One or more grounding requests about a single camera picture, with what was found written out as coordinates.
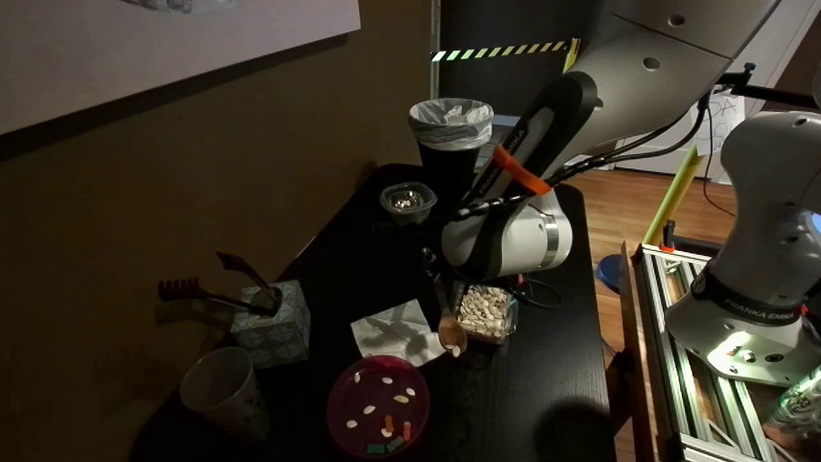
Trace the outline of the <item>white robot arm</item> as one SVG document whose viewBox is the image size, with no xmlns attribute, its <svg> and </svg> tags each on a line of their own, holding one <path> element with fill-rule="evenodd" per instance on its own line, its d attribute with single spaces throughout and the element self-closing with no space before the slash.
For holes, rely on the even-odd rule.
<svg viewBox="0 0 821 462">
<path fill-rule="evenodd" d="M 555 269 L 573 232 L 556 185 L 634 162 L 701 106 L 781 0 L 609 0 L 589 47 L 529 106 L 442 228 L 471 281 Z M 720 147 L 736 194 L 719 254 L 665 310 L 665 330 L 713 372 L 788 389 L 819 368 L 802 314 L 821 283 L 821 120 L 760 113 Z"/>
</svg>

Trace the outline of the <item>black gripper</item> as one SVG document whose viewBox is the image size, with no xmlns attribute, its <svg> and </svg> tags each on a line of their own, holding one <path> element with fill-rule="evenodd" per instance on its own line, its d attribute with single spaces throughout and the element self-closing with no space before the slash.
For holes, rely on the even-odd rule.
<svg viewBox="0 0 821 462">
<path fill-rule="evenodd" d="M 451 285 L 464 285 L 464 278 L 430 247 L 420 250 L 424 272 L 435 281 L 444 278 Z"/>
</svg>

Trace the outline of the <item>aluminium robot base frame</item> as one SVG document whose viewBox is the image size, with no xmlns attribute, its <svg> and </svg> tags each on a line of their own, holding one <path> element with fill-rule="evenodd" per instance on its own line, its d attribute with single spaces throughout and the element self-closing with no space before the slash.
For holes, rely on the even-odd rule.
<svg viewBox="0 0 821 462">
<path fill-rule="evenodd" d="M 688 296 L 706 258 L 638 247 L 623 259 L 625 345 L 637 363 L 637 445 L 651 462 L 821 462 L 819 405 L 797 405 L 797 376 L 773 369 L 745 330 L 723 324 L 713 351 L 741 354 L 738 368 L 713 369 L 668 331 L 668 310 Z"/>
</svg>

